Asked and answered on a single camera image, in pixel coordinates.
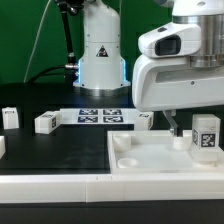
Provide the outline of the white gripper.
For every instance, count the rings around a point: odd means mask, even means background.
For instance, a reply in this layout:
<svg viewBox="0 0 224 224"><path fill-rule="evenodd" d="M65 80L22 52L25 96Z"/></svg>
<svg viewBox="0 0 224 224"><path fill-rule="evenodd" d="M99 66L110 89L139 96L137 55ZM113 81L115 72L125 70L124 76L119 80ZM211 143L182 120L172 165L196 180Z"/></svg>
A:
<svg viewBox="0 0 224 224"><path fill-rule="evenodd" d="M140 111L164 111L174 137L183 130L175 109L224 104L224 65L193 64L202 46L196 24L168 23L139 37L141 55L135 62L132 100Z"/></svg>

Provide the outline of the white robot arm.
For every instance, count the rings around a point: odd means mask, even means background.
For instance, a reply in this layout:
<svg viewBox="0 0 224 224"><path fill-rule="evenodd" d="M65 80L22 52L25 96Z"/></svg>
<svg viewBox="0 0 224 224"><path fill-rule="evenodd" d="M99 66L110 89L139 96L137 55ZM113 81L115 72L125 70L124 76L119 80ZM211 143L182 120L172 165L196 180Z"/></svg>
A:
<svg viewBox="0 0 224 224"><path fill-rule="evenodd" d="M84 54L73 86L90 95L132 88L141 112L224 104L224 0L155 0L172 21L138 39L141 55L126 79L119 16L102 0L84 6Z"/></svg>

